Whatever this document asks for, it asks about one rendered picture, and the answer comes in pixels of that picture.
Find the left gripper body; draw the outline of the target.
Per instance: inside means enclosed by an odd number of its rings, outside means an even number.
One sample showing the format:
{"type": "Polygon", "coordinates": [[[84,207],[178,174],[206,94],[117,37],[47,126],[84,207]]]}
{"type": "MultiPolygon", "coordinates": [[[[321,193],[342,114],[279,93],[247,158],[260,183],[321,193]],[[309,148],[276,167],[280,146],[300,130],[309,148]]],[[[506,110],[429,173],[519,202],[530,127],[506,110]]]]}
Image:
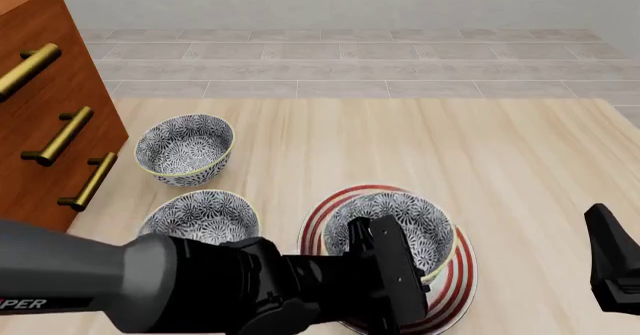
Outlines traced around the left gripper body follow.
{"type": "Polygon", "coordinates": [[[392,217],[358,217],[348,223],[347,257],[353,270],[348,286],[355,310],[351,322],[368,335],[400,335],[402,327],[427,315],[428,303],[406,236],[392,217]]]}

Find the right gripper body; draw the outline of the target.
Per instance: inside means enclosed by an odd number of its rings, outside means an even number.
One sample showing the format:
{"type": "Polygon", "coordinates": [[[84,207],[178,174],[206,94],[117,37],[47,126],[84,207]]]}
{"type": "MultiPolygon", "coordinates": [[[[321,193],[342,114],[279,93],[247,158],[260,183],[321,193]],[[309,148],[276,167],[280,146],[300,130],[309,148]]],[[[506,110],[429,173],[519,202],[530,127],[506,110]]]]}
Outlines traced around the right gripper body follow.
{"type": "Polygon", "coordinates": [[[591,291],[605,313],[640,313],[640,275],[590,277],[591,291]]]}

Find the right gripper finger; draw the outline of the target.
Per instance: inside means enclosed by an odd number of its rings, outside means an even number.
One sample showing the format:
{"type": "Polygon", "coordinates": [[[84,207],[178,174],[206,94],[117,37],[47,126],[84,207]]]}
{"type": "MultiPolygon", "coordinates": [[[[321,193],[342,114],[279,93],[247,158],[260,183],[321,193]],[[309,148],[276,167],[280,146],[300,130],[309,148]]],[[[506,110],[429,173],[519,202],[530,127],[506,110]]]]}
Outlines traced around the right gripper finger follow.
{"type": "Polygon", "coordinates": [[[591,281],[622,278],[640,281],[640,244],[602,203],[584,214],[591,248],[591,281]]]}

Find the patterned bowl with cream rim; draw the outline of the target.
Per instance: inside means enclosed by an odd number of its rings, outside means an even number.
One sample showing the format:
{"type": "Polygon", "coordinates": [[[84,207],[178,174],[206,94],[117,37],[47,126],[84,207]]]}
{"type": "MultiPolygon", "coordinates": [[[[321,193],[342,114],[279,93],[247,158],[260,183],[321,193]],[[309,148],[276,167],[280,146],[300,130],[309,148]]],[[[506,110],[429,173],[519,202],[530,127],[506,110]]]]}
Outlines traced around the patterned bowl with cream rim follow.
{"type": "Polygon", "coordinates": [[[356,196],[338,208],[323,230],[330,256],[348,250],[349,221],[357,217],[394,217],[406,237],[414,263],[424,271],[423,284],[432,283],[451,261],[457,245],[454,225],[437,205],[411,193],[386,191],[356,196]]]}

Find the white plate with red rings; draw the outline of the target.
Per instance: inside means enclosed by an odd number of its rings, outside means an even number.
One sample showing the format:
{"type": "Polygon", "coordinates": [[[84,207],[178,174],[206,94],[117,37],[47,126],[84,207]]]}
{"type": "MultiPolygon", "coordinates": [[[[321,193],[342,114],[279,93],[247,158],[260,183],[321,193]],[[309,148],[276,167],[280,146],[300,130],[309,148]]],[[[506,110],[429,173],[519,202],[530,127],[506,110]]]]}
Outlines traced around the white plate with red rings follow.
{"type": "MultiPolygon", "coordinates": [[[[391,185],[361,184],[339,190],[319,202],[308,212],[301,226],[298,237],[300,253],[324,255],[326,252],[322,231],[336,209],[357,196],[385,190],[401,193],[407,191],[391,185]]],[[[430,292],[426,294],[427,317],[401,328],[401,335],[440,335],[462,319],[471,306],[478,284],[476,255],[462,229],[456,227],[455,231],[457,243],[453,258],[435,277],[430,284],[430,292]]]]}

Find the patterned bowl with white rim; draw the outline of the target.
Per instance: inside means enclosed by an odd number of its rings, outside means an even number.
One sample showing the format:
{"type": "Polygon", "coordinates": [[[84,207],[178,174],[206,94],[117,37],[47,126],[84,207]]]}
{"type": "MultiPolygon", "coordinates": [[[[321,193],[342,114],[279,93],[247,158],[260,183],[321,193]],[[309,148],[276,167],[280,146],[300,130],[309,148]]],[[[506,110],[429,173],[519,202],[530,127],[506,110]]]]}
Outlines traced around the patterned bowl with white rim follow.
{"type": "Polygon", "coordinates": [[[197,190],[177,196],[149,214],[138,235],[158,234],[219,245],[260,235],[257,212],[242,196],[197,190]]]}

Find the patterned bowl with yellow rim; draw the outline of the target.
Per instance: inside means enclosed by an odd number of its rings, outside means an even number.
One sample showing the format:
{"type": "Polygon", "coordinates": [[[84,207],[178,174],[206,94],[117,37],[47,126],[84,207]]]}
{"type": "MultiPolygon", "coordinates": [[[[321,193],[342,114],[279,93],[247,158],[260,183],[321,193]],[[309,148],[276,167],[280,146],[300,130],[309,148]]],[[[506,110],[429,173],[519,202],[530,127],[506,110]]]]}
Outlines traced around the patterned bowl with yellow rim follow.
{"type": "Polygon", "coordinates": [[[234,144],[234,129],[223,118],[187,114],[147,130],[136,143],[134,156],[163,184],[198,187],[225,169],[234,144]]]}

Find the wooden cabinet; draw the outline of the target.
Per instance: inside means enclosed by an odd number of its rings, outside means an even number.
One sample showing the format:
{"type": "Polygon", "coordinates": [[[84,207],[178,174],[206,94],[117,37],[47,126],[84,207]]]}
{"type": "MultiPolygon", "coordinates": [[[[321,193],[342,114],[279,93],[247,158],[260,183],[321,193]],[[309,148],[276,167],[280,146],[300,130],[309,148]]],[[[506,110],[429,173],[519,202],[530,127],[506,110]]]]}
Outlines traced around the wooden cabinet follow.
{"type": "Polygon", "coordinates": [[[0,103],[0,219],[65,231],[79,212],[57,199],[76,196],[95,169],[87,160],[118,154],[128,134],[64,1],[0,0],[0,76],[47,43],[60,58],[0,103]],[[20,159],[64,127],[58,115],[83,106],[93,117],[52,166],[20,159]]]}

